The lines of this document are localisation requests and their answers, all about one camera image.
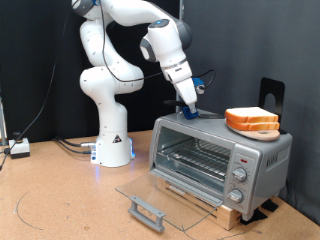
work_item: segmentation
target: oven rack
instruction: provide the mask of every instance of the oven rack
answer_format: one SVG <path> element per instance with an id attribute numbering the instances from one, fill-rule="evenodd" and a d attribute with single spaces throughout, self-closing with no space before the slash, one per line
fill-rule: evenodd
<path id="1" fill-rule="evenodd" d="M 231 151 L 203 140 L 189 138 L 162 149 L 157 154 L 224 182 Z"/>

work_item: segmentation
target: oven control panel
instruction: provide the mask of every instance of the oven control panel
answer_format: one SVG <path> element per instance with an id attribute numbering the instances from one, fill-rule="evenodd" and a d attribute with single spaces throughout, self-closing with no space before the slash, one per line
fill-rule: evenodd
<path id="1" fill-rule="evenodd" d="M 236 153 L 231 167 L 226 199 L 229 207 L 240 212 L 246 212 L 248 208 L 249 191 L 254 176 L 255 160 Z"/>

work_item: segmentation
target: wooden block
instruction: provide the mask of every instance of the wooden block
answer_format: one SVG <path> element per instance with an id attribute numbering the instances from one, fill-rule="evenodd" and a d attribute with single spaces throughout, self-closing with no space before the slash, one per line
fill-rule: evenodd
<path id="1" fill-rule="evenodd" d="M 216 208 L 216 206 L 211 203 L 208 203 L 163 179 L 158 178 L 157 188 L 203 215 L 208 215 Z M 240 222 L 240 217 L 240 212 L 222 205 L 218 207 L 216 211 L 213 211 L 212 214 L 208 216 L 208 219 L 224 229 L 230 230 Z"/>

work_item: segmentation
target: power cord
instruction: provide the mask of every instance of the power cord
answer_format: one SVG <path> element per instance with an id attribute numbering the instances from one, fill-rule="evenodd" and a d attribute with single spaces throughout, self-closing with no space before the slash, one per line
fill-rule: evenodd
<path id="1" fill-rule="evenodd" d="M 80 0 L 76 1 L 74 4 L 72 4 L 72 8 L 73 6 L 78 3 Z M 56 65 L 57 65 L 57 62 L 58 62 L 58 59 L 59 59 L 59 56 L 60 56 L 60 50 L 61 50 L 61 46 L 62 46 L 62 40 L 63 40 L 63 37 L 64 37 L 64 34 L 65 34 L 65 31 L 66 31 L 66 26 L 67 26 L 67 22 L 68 22 L 68 18 L 70 16 L 70 13 L 72 12 L 72 8 L 71 10 L 69 11 L 67 17 L 66 17 L 66 20 L 64 21 L 64 25 L 63 25 L 63 31 L 62 31 L 62 36 L 61 36 L 61 39 L 60 39 L 60 44 L 59 44 L 59 48 L 58 48 L 58 54 L 56 56 L 56 59 L 55 59 L 55 62 L 54 62 L 54 65 L 53 65 L 53 69 L 52 69 L 52 75 L 51 75 L 51 80 L 50 80 L 50 84 L 49 84 L 49 88 L 48 88 L 48 91 L 47 91 L 47 94 L 46 94 L 46 97 L 44 99 L 44 102 L 42 104 L 42 107 L 38 113 L 38 115 L 35 117 L 35 119 L 29 124 L 29 126 L 20 134 L 20 136 L 18 137 L 18 139 L 15 141 L 15 143 L 12 145 L 12 147 L 9 149 L 9 151 L 7 151 L 7 153 L 5 154 L 4 156 L 4 159 L 2 161 L 2 164 L 0 165 L 0 171 L 2 170 L 3 168 L 3 165 L 6 161 L 6 158 L 7 156 L 10 154 L 11 150 L 14 148 L 14 146 L 16 145 L 16 143 L 21 140 L 21 138 L 23 137 L 23 135 L 29 130 L 29 128 L 34 124 L 34 122 L 39 118 L 39 116 L 41 115 L 46 103 L 47 103 L 47 100 L 48 100 L 48 97 L 49 97 L 49 93 L 50 93 L 50 90 L 51 90 L 51 86 L 52 86 L 52 82 L 53 82 L 53 77 L 54 77 L 54 73 L 55 73 L 55 69 L 56 69 Z"/>
<path id="2" fill-rule="evenodd" d="M 69 148 L 68 146 L 66 146 L 65 144 L 63 144 L 62 141 L 60 141 L 60 140 L 57 140 L 57 142 L 60 143 L 63 147 L 65 147 L 66 149 L 68 149 L 71 152 L 79 153 L 79 154 L 91 154 L 91 151 L 79 152 L 79 151 L 73 150 L 73 149 Z"/>
<path id="3" fill-rule="evenodd" d="M 213 72 L 214 74 L 213 74 L 210 82 L 207 84 L 207 86 L 204 86 L 204 87 L 199 86 L 199 88 L 200 88 L 201 90 L 205 90 L 205 89 L 207 89 L 207 88 L 211 85 L 211 83 L 213 82 L 213 80 L 216 78 L 217 73 L 216 73 L 216 71 L 215 71 L 214 69 L 210 69 L 210 70 L 208 70 L 207 72 L 205 72 L 205 73 L 203 73 L 203 74 L 201 74 L 201 75 L 199 75 L 199 76 L 194 76 L 194 78 L 203 77 L 203 76 L 207 75 L 209 72 Z"/>
<path id="4" fill-rule="evenodd" d="M 60 140 L 60 141 L 66 143 L 66 144 L 68 144 L 68 145 L 70 145 L 72 147 L 81 147 L 81 144 L 68 142 L 67 140 L 65 140 L 65 139 L 63 139 L 63 138 L 61 138 L 59 136 L 55 136 L 52 140 L 56 140 L 56 141 Z"/>

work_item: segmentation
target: oven top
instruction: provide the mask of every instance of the oven top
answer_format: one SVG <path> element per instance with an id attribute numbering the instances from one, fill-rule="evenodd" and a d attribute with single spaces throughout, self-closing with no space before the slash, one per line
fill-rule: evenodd
<path id="1" fill-rule="evenodd" d="M 200 113 L 209 113 L 206 111 L 199 110 Z M 292 137 L 290 134 L 280 135 L 280 138 L 271 141 L 271 142 L 263 142 L 254 139 L 250 139 L 244 137 L 240 134 L 237 134 L 230 130 L 226 124 L 224 119 L 204 119 L 204 118 L 195 118 L 191 120 L 187 120 L 183 113 L 174 113 L 160 119 L 167 120 L 170 122 L 174 122 L 176 124 L 184 125 L 186 127 L 206 132 L 208 134 L 212 134 L 218 136 L 220 138 L 232 141 L 234 143 L 239 143 L 244 146 L 253 147 L 261 150 L 270 150 L 276 147 L 276 145 L 282 145 L 284 142 L 291 141 Z"/>

